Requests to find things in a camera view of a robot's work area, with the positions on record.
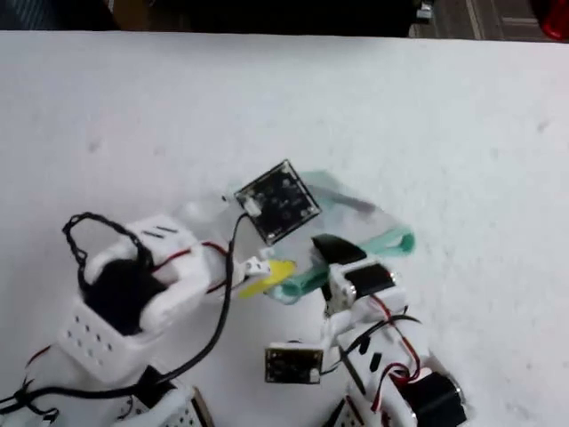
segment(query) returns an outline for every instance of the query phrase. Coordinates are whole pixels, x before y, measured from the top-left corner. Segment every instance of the black wire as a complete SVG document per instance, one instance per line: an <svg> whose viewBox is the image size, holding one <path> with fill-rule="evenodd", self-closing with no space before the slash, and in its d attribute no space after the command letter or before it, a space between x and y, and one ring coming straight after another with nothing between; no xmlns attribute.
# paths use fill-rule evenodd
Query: black wire
<svg viewBox="0 0 569 427"><path fill-rule="evenodd" d="M332 367L330 367L329 369L326 369L325 371L320 373L320 376L322 375L328 375L331 374L332 372L334 372L336 369L338 369L338 367L340 366L340 363L353 351L357 348L357 346L359 344L362 343L362 341L367 338L368 336L370 336L371 334L379 331L380 329L382 329L383 327L387 326L387 325L391 325L393 322L397 322L398 320L411 320L412 322L417 322L420 323L420 321L417 318L413 318L411 316L407 316L406 314L394 314L393 316L391 316L391 320L380 320L379 322L377 322L375 325L369 327L368 329L366 329L362 334L360 334L358 337L356 337L356 339L348 346L348 348L343 352L343 357L340 357L340 360L338 360L337 362L335 362Z"/></svg>
<svg viewBox="0 0 569 427"><path fill-rule="evenodd" d="M322 371L320 373L320 376L324 376L324 375L328 375L331 374L332 372L334 372L336 369L338 369L338 367L340 367L340 362L341 360L338 360L337 362L335 362L331 368L326 369L325 371Z"/></svg>
<svg viewBox="0 0 569 427"><path fill-rule="evenodd" d="M87 291L89 286L84 276L85 266L87 264L87 252L77 246L75 239L73 236L71 236L71 230L83 220L100 222L110 227L118 234L127 236L138 251L137 261L140 263L140 266L143 269L152 269L154 267L152 253L140 242L139 238L132 231L128 230L117 222L113 222L110 219L105 218L103 215L100 215L98 213L84 212L78 215L73 215L67 224L63 226L63 229L61 229L61 231L63 231L65 239L68 241L69 247L71 248L71 253L75 257L79 266L77 269L77 280L79 282L79 289L81 289L83 293Z"/></svg>
<svg viewBox="0 0 569 427"><path fill-rule="evenodd" d="M229 241L228 256L225 262L226 287L225 287L225 294L223 296L223 305L221 306L220 319L218 320L218 324L215 327L215 331L213 332L213 336L210 339L210 341L191 360L189 360L180 367L177 367L176 369L173 369L172 371L166 374L160 375L158 379L152 384L137 383L127 387L122 387L112 390L101 390L101 391L85 391L85 390L70 389L67 387L60 387L60 386L43 387L42 389L29 391L24 394L22 400L19 401L18 403L0 409L0 415L10 414L11 412L17 411L18 409L23 408L26 405L26 402L32 402L33 400L41 398L48 394L55 394L55 395L67 396L71 398L80 398L80 399L116 399L130 395L137 395L141 391L145 391L148 387L157 386L158 384L167 383L173 380L174 378L178 377L179 375L183 374L184 372L188 371L190 368L194 367L199 362L201 362L205 358L205 356L207 356L210 353L210 351L213 350L213 347L215 346L217 341L219 341L221 332L223 331L223 327L225 326L228 317L229 306L231 304L231 287L233 286L233 269L234 269L233 253L235 252L236 234L239 223L246 217L247 215L245 213L239 216L239 218L236 221L235 228L233 229L233 236Z"/></svg>
<svg viewBox="0 0 569 427"><path fill-rule="evenodd" d="M57 418L60 414L60 410L57 407L51 407L50 409L44 411L26 399L26 392L28 391L29 385L33 381L34 380L24 380L21 389L14 393L13 398L18 402L22 401L23 404L36 415L54 415Z"/></svg>
<svg viewBox="0 0 569 427"><path fill-rule="evenodd" d="M124 420L128 415L131 414L132 409L134 408L134 398L132 396L130 396L128 398L128 404L129 404L129 407L128 407L127 411L124 414L122 414L116 418L118 421Z"/></svg>
<svg viewBox="0 0 569 427"><path fill-rule="evenodd" d="M387 326L387 325L391 325L394 322L397 322L398 320L411 320L412 322L417 322L420 323L421 321L418 320L417 318L411 317L411 316L407 316L406 314L394 314L393 316L391 316L390 320L380 320L379 322L377 322L375 325L371 326L370 328L366 329L361 335L359 335L350 345L349 347L346 349L345 351L345 355L348 356L353 350L355 350L357 348L357 346L359 344L362 343L362 341L367 338L368 336L370 336L371 334L373 334L376 331L379 331L380 329L382 329L383 327Z"/></svg>

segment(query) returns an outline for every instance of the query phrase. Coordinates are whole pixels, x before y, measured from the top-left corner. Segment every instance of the green plastic part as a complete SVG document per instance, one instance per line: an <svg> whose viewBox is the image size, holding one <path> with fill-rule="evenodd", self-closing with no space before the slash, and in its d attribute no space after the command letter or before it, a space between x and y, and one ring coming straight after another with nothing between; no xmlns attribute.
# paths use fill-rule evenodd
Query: green plastic part
<svg viewBox="0 0 569 427"><path fill-rule="evenodd" d="M360 245L367 253L378 256L407 256L415 248L415 236L407 227L398 226ZM322 265L304 274L288 278L268 290L283 304L295 304L302 296L316 291L328 280L328 266Z"/></svg>

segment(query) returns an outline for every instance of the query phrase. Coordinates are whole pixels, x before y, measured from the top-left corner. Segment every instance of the white table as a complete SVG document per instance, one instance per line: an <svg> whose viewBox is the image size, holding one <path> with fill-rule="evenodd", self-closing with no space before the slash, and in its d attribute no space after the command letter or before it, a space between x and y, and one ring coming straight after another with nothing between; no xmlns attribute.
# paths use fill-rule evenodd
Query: white table
<svg viewBox="0 0 569 427"><path fill-rule="evenodd" d="M566 424L568 69L557 44L0 34L2 395L68 311L71 214L129 221L289 157L413 225L416 253L392 265L477 409L472 425ZM93 251L109 237L79 234ZM263 346L315 338L320 308L318 295L235 303L185 377L219 426L328 416L341 376L262 378ZM216 318L200 310L174 331L165 363L201 348Z"/></svg>

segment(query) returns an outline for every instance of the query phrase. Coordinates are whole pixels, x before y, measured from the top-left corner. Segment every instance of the yellow tape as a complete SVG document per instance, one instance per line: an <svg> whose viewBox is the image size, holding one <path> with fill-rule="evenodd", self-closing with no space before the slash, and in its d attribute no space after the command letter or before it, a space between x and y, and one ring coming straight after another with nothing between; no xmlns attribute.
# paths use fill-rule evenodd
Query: yellow tape
<svg viewBox="0 0 569 427"><path fill-rule="evenodd" d="M282 282L294 274L296 264L292 261L268 260L270 266L270 276L250 284L239 293L239 298L250 298L270 289L274 285Z"/></svg>

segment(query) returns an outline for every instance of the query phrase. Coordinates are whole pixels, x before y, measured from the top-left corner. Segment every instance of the black circuit board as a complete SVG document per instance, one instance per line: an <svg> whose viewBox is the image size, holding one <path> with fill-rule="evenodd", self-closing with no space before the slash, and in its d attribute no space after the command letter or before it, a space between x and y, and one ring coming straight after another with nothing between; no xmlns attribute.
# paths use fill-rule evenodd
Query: black circuit board
<svg viewBox="0 0 569 427"><path fill-rule="evenodd" d="M322 211L288 160L235 193L252 223L269 246ZM253 203L259 212L251 214Z"/></svg>
<svg viewBox="0 0 569 427"><path fill-rule="evenodd" d="M322 350L266 349L265 382L319 384L323 356Z"/></svg>

